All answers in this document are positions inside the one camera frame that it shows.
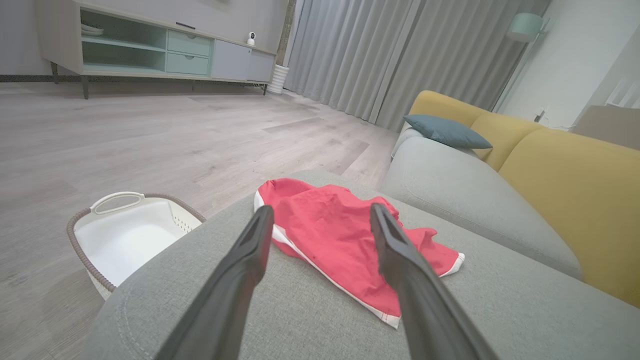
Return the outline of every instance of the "wooden floor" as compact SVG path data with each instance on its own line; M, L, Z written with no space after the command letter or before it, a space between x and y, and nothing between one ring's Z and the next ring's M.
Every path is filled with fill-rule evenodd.
M377 188L397 133L240 86L0 83L0 357L75 359L103 301L65 227L103 195L174 195L210 217L323 168Z

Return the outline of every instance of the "curtain fold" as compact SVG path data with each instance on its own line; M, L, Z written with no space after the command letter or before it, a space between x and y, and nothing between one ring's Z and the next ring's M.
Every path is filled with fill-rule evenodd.
M285 88L400 131L422 90L490 109L525 44L515 14L550 0L306 0Z

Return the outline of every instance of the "cabinet door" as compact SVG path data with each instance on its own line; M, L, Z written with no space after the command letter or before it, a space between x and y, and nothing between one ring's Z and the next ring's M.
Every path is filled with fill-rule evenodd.
M273 62L275 60L275 55L252 50L251 59L249 60L247 80L270 81L271 71L273 71Z
M213 48L211 77L213 79L247 80L251 49L216 40Z

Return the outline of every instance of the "throw pillow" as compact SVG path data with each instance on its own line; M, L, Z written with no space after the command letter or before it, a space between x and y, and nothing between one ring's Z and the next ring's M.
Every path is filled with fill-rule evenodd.
M492 148L491 144L480 134L457 121L422 114L406 115L404 120L424 137L451 147Z

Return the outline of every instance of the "plant pot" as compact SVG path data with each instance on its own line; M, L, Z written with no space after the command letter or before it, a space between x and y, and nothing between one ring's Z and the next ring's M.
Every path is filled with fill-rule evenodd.
M276 65L273 70L273 79L269 86L267 86L267 91L276 95L282 94L282 87L284 86L284 80L287 78L288 72L288 67Z

